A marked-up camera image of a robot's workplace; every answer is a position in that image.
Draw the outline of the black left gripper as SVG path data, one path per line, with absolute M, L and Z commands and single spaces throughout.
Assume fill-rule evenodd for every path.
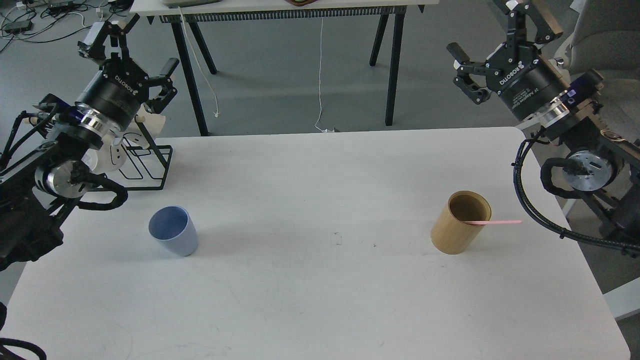
M 158 76 L 149 77 L 131 58 L 126 35 L 140 19 L 130 14 L 126 22 L 109 20 L 95 22 L 82 41 L 78 41 L 78 54 L 94 63 L 103 63 L 98 73 L 78 96 L 76 107 L 83 115 L 78 125 L 101 137 L 109 131 L 125 131 L 137 114 L 141 104 L 151 114 L 160 114 L 177 95 L 172 75 L 179 59 L 167 60 Z M 119 49 L 110 58 L 106 56 L 106 41 Z M 158 95 L 148 99 L 147 88 L 160 87 Z

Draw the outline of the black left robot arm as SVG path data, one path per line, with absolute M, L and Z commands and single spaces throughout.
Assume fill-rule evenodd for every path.
M 171 79 L 178 59 L 150 76 L 130 56 L 126 36 L 139 18 L 96 22 L 78 43 L 78 54 L 98 64 L 98 72 L 73 104 L 48 94 L 35 112 L 16 117 L 1 152 L 3 271 L 61 246 L 62 223 L 74 208 L 109 211 L 128 199 L 125 187 L 83 157 L 123 135 L 140 109 L 160 114 L 178 93 Z

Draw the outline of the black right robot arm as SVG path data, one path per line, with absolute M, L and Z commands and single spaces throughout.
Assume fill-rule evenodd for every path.
M 496 94 L 507 109 L 539 130 L 522 141 L 512 164 L 516 196 L 525 212 L 542 227 L 579 243 L 639 256 L 639 141 L 624 137 L 621 127 L 601 116 L 601 71 L 638 68 L 637 0 L 586 0 L 566 52 L 544 57 L 542 47 L 563 29 L 542 0 L 496 0 L 506 16 L 506 37 L 482 62 L 473 61 L 453 42 L 454 84 L 479 105 Z M 541 166 L 541 184 L 559 198 L 583 201 L 601 221 L 601 238 L 564 228 L 537 210 L 522 184 L 526 156 L 535 144 L 557 141 L 565 157 Z

